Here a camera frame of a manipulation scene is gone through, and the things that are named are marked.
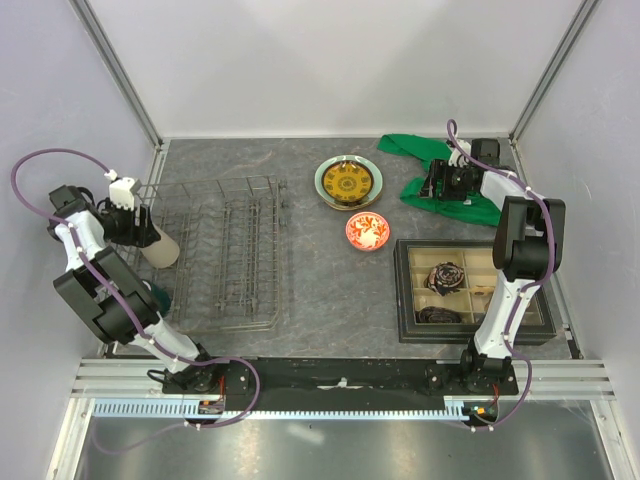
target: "wire dish rack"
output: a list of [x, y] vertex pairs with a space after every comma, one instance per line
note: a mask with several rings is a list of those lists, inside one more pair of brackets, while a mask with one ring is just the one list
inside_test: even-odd
[[166, 317], [185, 334], [272, 328], [282, 310], [281, 217], [285, 181], [274, 176], [143, 185], [153, 222], [180, 245], [175, 264], [119, 253], [172, 299]]

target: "red decorative dish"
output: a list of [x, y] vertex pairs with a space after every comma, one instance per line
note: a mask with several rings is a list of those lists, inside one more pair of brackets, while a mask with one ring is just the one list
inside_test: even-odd
[[351, 245], [364, 252], [377, 250], [391, 236], [389, 222], [373, 212], [356, 213], [347, 222], [345, 231]]

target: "beige cup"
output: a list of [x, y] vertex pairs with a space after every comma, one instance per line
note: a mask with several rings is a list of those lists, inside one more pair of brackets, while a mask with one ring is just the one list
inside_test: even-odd
[[155, 225], [154, 227], [160, 234], [160, 240], [148, 247], [141, 248], [140, 251], [152, 267], [167, 268], [178, 260], [180, 256], [180, 246], [173, 238], [160, 230], [159, 227]]

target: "white wall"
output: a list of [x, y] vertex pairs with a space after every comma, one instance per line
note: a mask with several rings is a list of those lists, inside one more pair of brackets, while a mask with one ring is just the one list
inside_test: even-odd
[[559, 274], [585, 353], [605, 361], [640, 446], [640, 4], [601, 2], [520, 142], [567, 203]]
[[[79, 359], [97, 342], [56, 295], [64, 249], [13, 197], [9, 172], [21, 156], [58, 146], [144, 175], [153, 151], [67, 0], [3, 0], [0, 65], [0, 477], [31, 480], [44, 478]], [[41, 207], [63, 183], [106, 192], [80, 158], [34, 163], [19, 183]]]
[[507, 132], [579, 0], [91, 0], [165, 136]]

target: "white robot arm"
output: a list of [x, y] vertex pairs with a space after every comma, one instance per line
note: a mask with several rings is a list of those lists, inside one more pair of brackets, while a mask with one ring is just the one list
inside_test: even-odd
[[[477, 139], [471, 142], [470, 148], [466, 145], [460, 147], [466, 153], [470, 151], [472, 158], [500, 169], [497, 164], [500, 148], [496, 140]], [[432, 161], [420, 195], [466, 201], [468, 193], [480, 193], [501, 211], [493, 246], [494, 266], [500, 271], [497, 285], [482, 325], [461, 361], [463, 370], [471, 375], [483, 380], [495, 378], [499, 382], [511, 366], [511, 351], [506, 341], [513, 343], [526, 308], [540, 288], [537, 282], [547, 273], [549, 232], [540, 206], [512, 180], [511, 177], [516, 177], [514, 172], [487, 171], [466, 160], [463, 163], [458, 160], [459, 150], [453, 150], [448, 160]], [[551, 217], [555, 271], [562, 258], [565, 205], [561, 200], [539, 198]]]
[[[104, 201], [105, 208], [100, 211], [92, 199], [89, 201], [83, 195], [86, 189], [65, 185], [51, 192], [49, 198], [56, 208], [55, 216], [73, 225], [82, 251], [91, 264], [117, 286], [138, 317], [147, 338], [136, 330], [121, 305], [88, 272], [78, 255], [69, 226], [62, 223], [52, 223], [49, 227], [49, 233], [62, 241], [67, 254], [66, 272], [54, 281], [54, 287], [102, 342], [137, 345], [161, 360], [166, 369], [161, 372], [164, 375], [160, 381], [165, 387], [170, 384], [177, 392], [206, 392], [217, 383], [213, 372], [216, 367], [194, 367], [178, 360], [178, 357], [202, 362], [209, 360], [209, 355], [164, 321], [150, 285], [141, 280], [108, 245], [110, 242], [147, 247], [161, 238], [151, 222], [148, 208], [135, 205], [134, 194], [139, 182], [115, 176], [111, 180], [109, 197]], [[158, 345], [173, 356], [167, 355]]]

